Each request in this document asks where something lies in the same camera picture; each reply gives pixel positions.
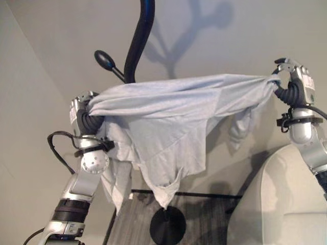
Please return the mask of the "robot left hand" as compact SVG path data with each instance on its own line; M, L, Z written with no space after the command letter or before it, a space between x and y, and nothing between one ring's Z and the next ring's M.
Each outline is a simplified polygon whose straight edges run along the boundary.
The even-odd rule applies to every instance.
M104 116L89 115L88 104L99 94L86 91L72 99L69 106L69 119L76 136L96 135L104 122Z

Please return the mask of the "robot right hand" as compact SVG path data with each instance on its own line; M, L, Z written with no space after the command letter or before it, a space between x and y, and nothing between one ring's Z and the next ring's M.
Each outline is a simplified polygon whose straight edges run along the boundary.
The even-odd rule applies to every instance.
M315 85L308 69L290 58L279 58L274 61L277 65L273 75L287 71L290 75L287 88L282 88L277 82L275 95L291 107L313 105L315 102Z

